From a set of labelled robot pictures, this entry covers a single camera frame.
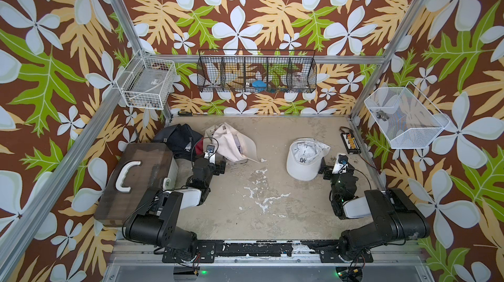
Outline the cream pink baseball cap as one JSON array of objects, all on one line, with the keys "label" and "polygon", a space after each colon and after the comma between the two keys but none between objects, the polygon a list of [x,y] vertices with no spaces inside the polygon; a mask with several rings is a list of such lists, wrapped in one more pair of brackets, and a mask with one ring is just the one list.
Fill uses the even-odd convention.
[{"label": "cream pink baseball cap", "polygon": [[228,123],[207,128],[205,137],[209,138],[206,144],[215,142],[216,145],[216,143],[219,143],[217,154],[224,157],[229,163],[259,162],[255,142]]}]

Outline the white baseball cap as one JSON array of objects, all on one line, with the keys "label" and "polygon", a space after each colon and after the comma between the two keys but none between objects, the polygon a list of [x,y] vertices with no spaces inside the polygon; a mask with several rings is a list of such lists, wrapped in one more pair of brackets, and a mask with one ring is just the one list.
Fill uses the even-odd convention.
[{"label": "white baseball cap", "polygon": [[330,152],[328,144],[314,138],[300,138],[289,147],[287,173],[294,179],[308,182],[318,175],[322,160]]}]

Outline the black baseball cap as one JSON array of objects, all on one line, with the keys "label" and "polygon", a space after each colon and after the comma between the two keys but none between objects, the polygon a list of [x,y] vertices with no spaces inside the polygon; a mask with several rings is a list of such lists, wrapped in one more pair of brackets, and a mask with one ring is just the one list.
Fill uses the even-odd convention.
[{"label": "black baseball cap", "polygon": [[159,131],[152,142],[165,144],[176,159],[194,161],[195,145],[202,138],[203,136],[188,124],[176,124]]}]

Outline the maroon baseball cap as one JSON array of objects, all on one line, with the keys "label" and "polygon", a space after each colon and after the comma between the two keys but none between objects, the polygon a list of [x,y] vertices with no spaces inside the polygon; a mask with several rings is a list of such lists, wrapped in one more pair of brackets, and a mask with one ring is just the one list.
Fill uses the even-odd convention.
[{"label": "maroon baseball cap", "polygon": [[203,150],[203,138],[202,138],[196,143],[194,154],[195,154],[195,156],[198,157],[198,156],[201,156],[203,153],[204,153],[204,150]]}]

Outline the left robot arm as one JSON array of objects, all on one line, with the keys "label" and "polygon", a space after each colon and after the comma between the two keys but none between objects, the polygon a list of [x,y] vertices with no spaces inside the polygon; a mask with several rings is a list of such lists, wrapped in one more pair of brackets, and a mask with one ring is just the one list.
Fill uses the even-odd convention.
[{"label": "left robot arm", "polygon": [[179,214],[182,209],[204,204],[211,192],[213,177],[225,173],[225,169],[224,160],[213,163],[199,158],[194,162],[192,175],[184,187],[172,191],[158,187],[148,188],[137,208],[125,219],[123,237],[135,243],[170,249],[194,257],[197,235],[178,227]]}]

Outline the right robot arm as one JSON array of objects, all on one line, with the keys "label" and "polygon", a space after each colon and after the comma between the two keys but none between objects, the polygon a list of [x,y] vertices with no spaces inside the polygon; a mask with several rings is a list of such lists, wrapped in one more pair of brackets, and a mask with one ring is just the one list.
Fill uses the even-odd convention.
[{"label": "right robot arm", "polygon": [[430,236],[431,227],[424,215],[399,189],[369,189],[356,196],[356,169],[346,156],[333,166],[322,160],[319,174],[330,181],[329,202],[341,220],[372,217],[372,222],[341,233],[337,254],[343,261],[354,260],[362,253],[382,245],[401,245]]}]

